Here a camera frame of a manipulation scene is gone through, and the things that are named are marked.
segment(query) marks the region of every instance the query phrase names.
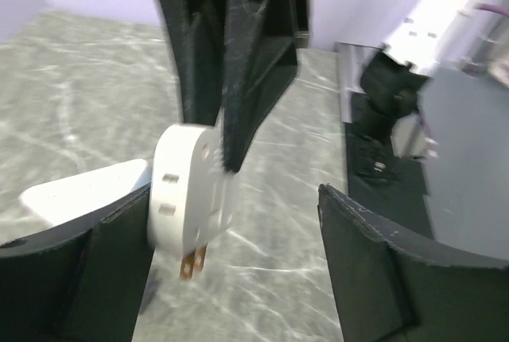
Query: black object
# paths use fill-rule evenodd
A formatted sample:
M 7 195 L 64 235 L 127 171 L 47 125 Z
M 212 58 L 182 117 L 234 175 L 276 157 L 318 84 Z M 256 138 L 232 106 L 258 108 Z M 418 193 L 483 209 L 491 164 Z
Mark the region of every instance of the black object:
M 149 191 L 0 247 L 2 342 L 132 339 L 153 256 Z
M 309 40 L 309 0 L 295 0 L 295 2 L 298 28 L 296 45 L 298 48 L 305 48 Z
M 509 340 L 509 260 L 436 243 L 331 186 L 319 192 L 344 342 Z
M 369 99 L 356 121 L 360 134 L 379 142 L 387 142 L 396 122 L 418 109 L 418 93 L 428 80 L 413 73 L 411 63 L 399 64 L 384 51 L 375 53 L 360 77 Z
M 214 125 L 222 107 L 224 167 L 238 171 L 297 72 L 295 0 L 160 2 L 181 79 L 183 121 Z M 0 341 L 131 340 L 138 310 L 157 284 L 147 283 L 149 195 L 147 185 L 0 246 Z
M 181 79 L 183 122 L 213 126 L 222 107 L 223 165 L 238 172 L 297 73 L 296 2 L 160 1 Z
M 433 238 L 425 204 L 428 188 L 423 165 L 420 161 L 396 157 L 390 140 L 377 145 L 358 135 L 355 120 L 362 116 L 366 100 L 364 94 L 352 94 L 354 123 L 344 124 L 348 195 L 369 210 Z M 376 162 L 383 163 L 385 169 L 376 171 Z

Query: gray marble surface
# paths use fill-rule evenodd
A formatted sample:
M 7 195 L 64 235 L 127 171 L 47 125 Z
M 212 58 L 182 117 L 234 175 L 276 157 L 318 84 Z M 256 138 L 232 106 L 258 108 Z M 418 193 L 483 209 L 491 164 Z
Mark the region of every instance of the gray marble surface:
M 317 221 L 318 185 L 344 187 L 335 55 L 299 57 L 243 166 L 234 225 L 191 282 L 156 253 L 163 285 L 135 341 L 341 340 Z M 18 203 L 24 189 L 151 159 L 179 121 L 178 78 L 157 28 L 42 14 L 0 45 L 0 83 L 0 243 L 45 228 Z

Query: black plastic arm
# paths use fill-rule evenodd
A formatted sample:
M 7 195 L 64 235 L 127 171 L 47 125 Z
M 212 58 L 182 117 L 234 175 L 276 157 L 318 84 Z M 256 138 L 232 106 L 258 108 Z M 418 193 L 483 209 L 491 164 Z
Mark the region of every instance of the black plastic arm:
M 182 120 L 213 126 L 238 172 L 297 73 L 295 0 L 160 0 L 181 79 Z

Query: gray panel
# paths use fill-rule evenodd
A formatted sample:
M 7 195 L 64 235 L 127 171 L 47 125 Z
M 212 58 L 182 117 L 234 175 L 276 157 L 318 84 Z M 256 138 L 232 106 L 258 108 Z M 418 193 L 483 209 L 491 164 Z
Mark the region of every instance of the gray panel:
M 509 90 L 442 69 L 425 90 L 438 158 L 426 162 L 437 240 L 509 256 Z

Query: white electrical outlet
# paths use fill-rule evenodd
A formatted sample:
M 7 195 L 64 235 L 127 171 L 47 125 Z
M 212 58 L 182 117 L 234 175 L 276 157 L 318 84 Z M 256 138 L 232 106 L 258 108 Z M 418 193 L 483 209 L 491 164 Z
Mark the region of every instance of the white electrical outlet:
M 150 183 L 149 163 L 135 159 L 28 188 L 21 203 L 50 227 L 105 207 Z

